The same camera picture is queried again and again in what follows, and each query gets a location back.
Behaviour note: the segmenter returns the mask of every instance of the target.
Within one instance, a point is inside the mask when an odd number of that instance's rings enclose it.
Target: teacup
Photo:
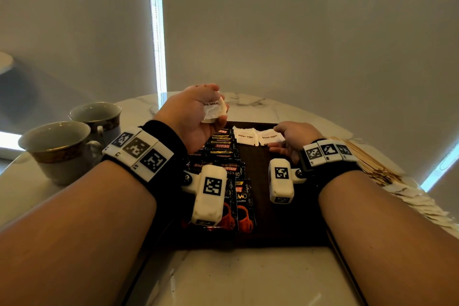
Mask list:
[[[106,147],[121,134],[120,114],[121,107],[114,103],[94,102],[73,108],[68,116],[87,124],[91,128],[89,138]]]
[[[82,122],[54,122],[26,132],[18,143],[54,184],[68,185],[94,166],[95,150],[102,153],[100,143],[89,140],[90,132]]]

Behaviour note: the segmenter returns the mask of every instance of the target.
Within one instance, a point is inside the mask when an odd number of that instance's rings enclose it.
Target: white marble tabletop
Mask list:
[[[302,109],[245,94],[225,95],[231,106],[228,120],[309,122],[325,136],[353,138],[350,131]],[[122,129],[142,125],[158,111],[156,94],[118,104],[123,108]],[[375,148],[364,147],[382,164],[404,174]],[[61,187],[45,178],[33,158],[23,153],[0,175],[0,226],[59,190]],[[144,304],[148,295],[151,305],[358,304],[345,273],[328,248],[178,251],[169,257],[162,274],[148,273],[149,268],[157,268],[157,262],[153,258],[147,265],[130,305]]]

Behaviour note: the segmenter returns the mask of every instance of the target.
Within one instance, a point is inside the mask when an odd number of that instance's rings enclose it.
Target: brown tray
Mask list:
[[[228,121],[226,127],[252,128],[259,131],[275,124]],[[305,184],[295,185],[295,197],[289,205],[275,205],[269,200],[268,165],[279,158],[267,147],[237,145],[246,163],[246,178],[251,180],[256,229],[250,234],[184,230],[173,222],[159,242],[175,249],[330,246],[325,223],[317,203],[317,193]]]

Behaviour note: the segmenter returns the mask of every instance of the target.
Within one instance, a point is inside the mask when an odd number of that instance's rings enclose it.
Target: wrist-mounted device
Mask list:
[[[290,163],[274,158],[269,163],[269,195],[271,202],[288,204],[295,194],[293,184],[307,181],[308,188],[317,194],[331,180],[351,170],[361,170],[359,159],[347,145],[334,139],[317,139],[303,146],[300,152],[299,169],[290,169]]]
[[[159,202],[180,190],[186,147],[163,122],[151,120],[142,127],[130,127],[103,151],[111,160],[139,180]]]

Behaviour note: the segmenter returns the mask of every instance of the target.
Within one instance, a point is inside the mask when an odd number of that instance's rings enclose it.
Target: coffee mug illustration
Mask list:
[[[238,226],[239,231],[246,234],[252,232],[253,222],[249,219],[249,211],[246,207],[239,205],[237,207],[237,217],[238,217]]]

